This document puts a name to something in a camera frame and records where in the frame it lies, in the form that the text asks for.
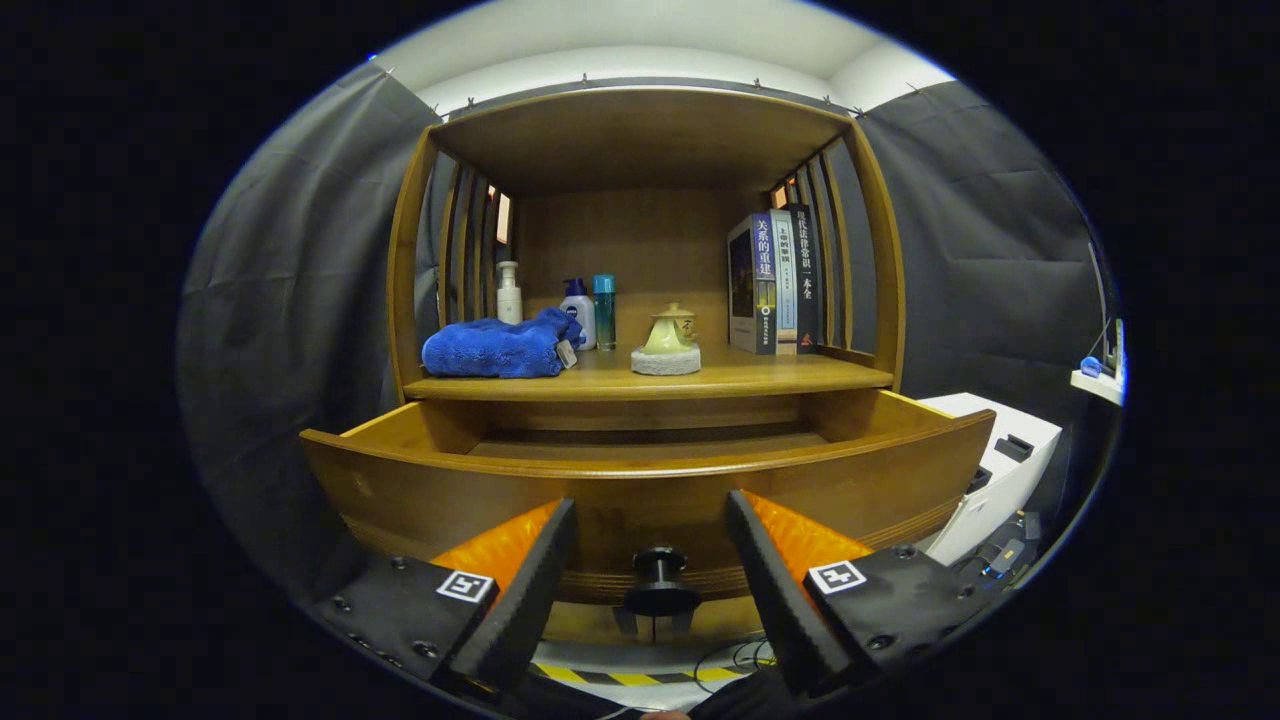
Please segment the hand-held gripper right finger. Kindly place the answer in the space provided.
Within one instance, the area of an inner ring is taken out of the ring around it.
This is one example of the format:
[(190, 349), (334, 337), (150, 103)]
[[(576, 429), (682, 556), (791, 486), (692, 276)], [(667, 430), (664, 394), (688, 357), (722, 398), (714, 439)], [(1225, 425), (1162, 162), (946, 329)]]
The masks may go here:
[(794, 575), (748, 493), (724, 523), (787, 688), (819, 698), (923, 660), (989, 601), (980, 585), (911, 544), (861, 559), (803, 561)]

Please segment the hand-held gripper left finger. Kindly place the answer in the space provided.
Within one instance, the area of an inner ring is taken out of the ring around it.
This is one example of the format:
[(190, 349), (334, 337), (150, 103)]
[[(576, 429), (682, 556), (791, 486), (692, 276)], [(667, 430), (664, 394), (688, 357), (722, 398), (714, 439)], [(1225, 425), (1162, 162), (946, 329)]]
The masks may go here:
[(445, 552), (348, 552), (306, 611), (344, 646), (431, 693), (489, 700), (525, 678), (579, 537), (558, 498)]

